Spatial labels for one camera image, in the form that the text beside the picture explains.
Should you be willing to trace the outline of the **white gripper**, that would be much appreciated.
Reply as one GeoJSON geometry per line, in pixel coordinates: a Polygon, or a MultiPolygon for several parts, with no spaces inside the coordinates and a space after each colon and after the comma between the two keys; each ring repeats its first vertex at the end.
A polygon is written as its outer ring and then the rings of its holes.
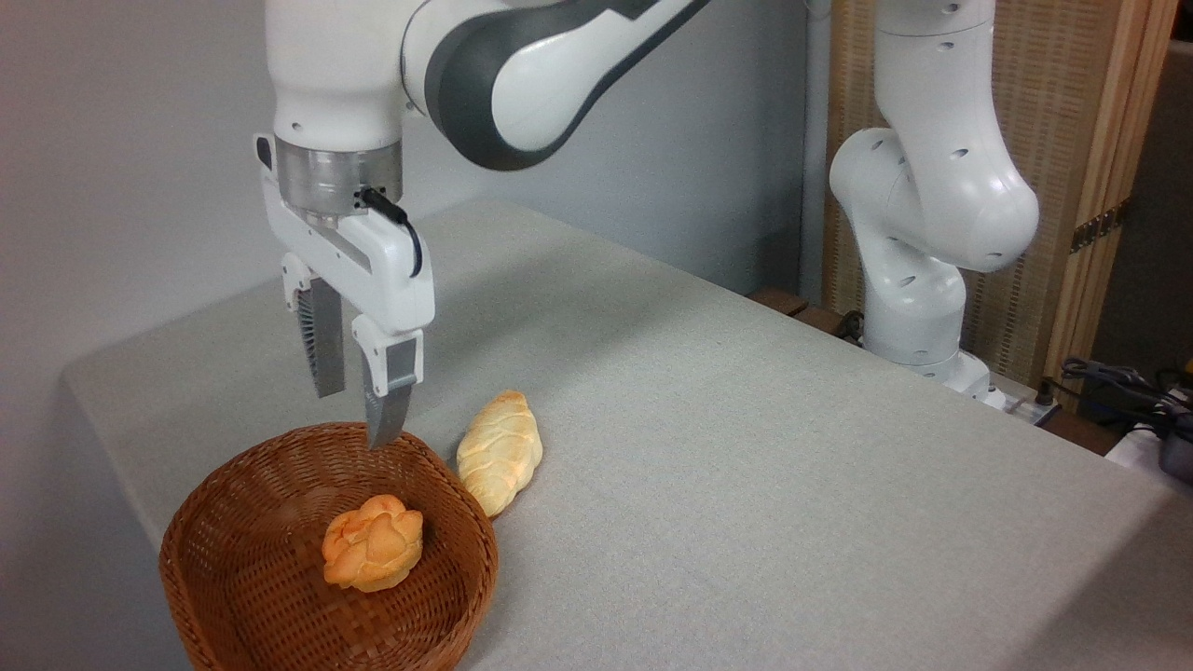
{"type": "Polygon", "coordinates": [[[390,445],[404,432],[412,389],[424,378],[421,328],[435,318],[429,245],[376,187],[361,187],[350,203],[353,215],[334,229],[308,224],[289,208],[268,171],[261,187],[268,226],[288,250],[282,289],[317,396],[346,387],[342,296],[361,313],[352,334],[361,349],[369,449],[390,445]]]}

